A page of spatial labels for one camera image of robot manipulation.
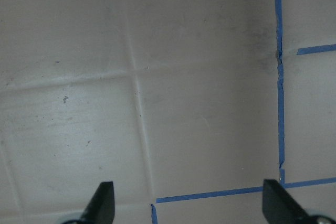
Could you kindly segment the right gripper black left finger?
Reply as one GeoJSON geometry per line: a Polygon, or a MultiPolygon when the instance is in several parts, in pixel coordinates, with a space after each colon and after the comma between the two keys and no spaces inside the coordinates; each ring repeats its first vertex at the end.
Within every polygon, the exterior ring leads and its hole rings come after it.
{"type": "Polygon", "coordinates": [[[115,218],[113,182],[101,182],[78,219],[64,223],[112,224],[115,218]]]}

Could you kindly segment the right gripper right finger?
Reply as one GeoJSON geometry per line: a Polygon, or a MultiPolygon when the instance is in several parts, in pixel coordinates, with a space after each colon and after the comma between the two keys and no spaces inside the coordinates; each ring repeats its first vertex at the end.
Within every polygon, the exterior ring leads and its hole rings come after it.
{"type": "Polygon", "coordinates": [[[262,212],[269,224],[335,224],[330,217],[308,214],[274,179],[265,179],[262,188],[262,212]]]}

